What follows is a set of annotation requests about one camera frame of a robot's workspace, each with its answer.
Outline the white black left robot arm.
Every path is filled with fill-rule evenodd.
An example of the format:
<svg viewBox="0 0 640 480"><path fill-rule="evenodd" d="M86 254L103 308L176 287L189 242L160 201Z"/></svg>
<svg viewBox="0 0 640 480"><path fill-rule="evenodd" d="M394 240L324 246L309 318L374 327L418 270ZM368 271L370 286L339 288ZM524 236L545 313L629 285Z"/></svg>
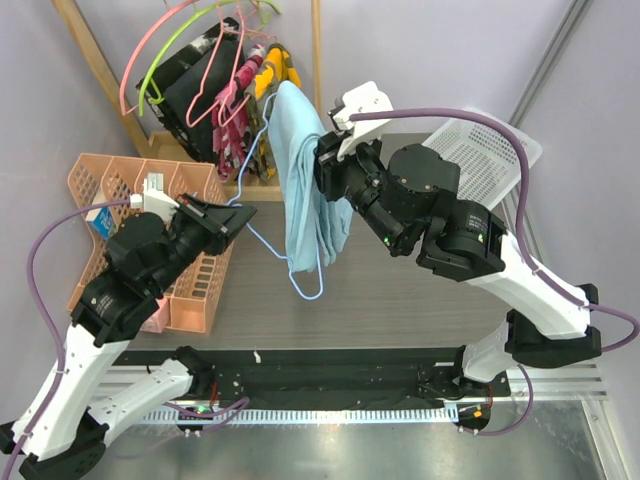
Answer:
<svg viewBox="0 0 640 480"><path fill-rule="evenodd" d="M201 254L225 253L256 208L162 191L120 203L134 211L107 241L107 266L84 287L66 335L53 335L56 363L25 413L1 427L4 478L22 457L25 479L80 479L143 415L176 398L202 399L214 384L212 363L184 346L120 393L92 399L166 290Z"/></svg>

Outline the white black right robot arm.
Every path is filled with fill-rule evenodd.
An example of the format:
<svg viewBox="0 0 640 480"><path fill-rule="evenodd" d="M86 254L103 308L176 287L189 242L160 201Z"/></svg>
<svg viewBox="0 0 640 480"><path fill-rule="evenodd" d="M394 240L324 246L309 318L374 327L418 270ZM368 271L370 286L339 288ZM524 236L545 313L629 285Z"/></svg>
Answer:
<svg viewBox="0 0 640 480"><path fill-rule="evenodd" d="M345 199L393 257L417 256L434 275L479 287L510 307L484 339L460 347L454 364L423 384L429 396L476 394L517 365L559 368L597 358L601 334L588 301L595 287L572 287L572 304L530 272L514 235L482 204L458 197L460 168L421 144L398 149L382 163L379 140L360 142L346 156L344 134L320 137L314 177L329 200Z"/></svg>

